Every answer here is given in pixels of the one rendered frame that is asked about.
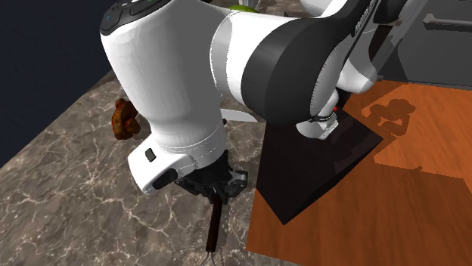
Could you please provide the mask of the white flat dish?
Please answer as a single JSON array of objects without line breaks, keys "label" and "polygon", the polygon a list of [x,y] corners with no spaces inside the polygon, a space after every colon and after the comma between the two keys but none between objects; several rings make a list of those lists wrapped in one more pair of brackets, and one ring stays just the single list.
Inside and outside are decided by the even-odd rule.
[{"label": "white flat dish", "polygon": [[222,118],[228,121],[237,122],[258,122],[258,120],[249,113],[239,110],[221,109]]}]

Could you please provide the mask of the dark robot stand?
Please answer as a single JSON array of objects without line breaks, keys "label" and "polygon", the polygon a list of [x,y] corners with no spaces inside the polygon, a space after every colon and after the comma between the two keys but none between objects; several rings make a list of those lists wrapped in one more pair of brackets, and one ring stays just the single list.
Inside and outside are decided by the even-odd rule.
[{"label": "dark robot stand", "polygon": [[265,126],[256,189],[282,224],[327,193],[383,140],[343,110],[350,93],[339,94],[339,125],[324,140],[305,137],[294,125]]}]

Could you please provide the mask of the brown knobbly figure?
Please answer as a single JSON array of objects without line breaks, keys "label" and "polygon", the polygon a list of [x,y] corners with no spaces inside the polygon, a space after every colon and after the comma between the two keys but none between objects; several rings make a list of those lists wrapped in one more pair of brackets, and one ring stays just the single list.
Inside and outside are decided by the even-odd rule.
[{"label": "brown knobbly figure", "polygon": [[141,126],[136,120],[138,111],[132,102],[120,98],[116,100],[115,107],[111,123],[115,138],[126,140],[138,134],[141,131]]}]

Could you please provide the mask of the grey cabinet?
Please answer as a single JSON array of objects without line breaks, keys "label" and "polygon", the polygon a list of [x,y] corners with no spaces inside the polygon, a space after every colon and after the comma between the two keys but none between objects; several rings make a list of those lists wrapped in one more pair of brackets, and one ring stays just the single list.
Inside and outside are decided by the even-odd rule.
[{"label": "grey cabinet", "polygon": [[423,0],[380,74],[472,91],[472,0]]}]

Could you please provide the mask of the dark brown handled whisk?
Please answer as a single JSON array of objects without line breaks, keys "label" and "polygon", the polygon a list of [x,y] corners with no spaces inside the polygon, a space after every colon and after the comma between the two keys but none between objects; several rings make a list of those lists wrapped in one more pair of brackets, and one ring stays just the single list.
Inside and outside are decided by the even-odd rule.
[{"label": "dark brown handled whisk", "polygon": [[214,260],[214,253],[216,252],[218,242],[221,215],[222,200],[219,197],[213,197],[213,210],[211,214],[208,236],[206,240],[206,258],[200,264],[200,266],[204,266],[209,261],[213,264],[213,266],[216,266]]}]

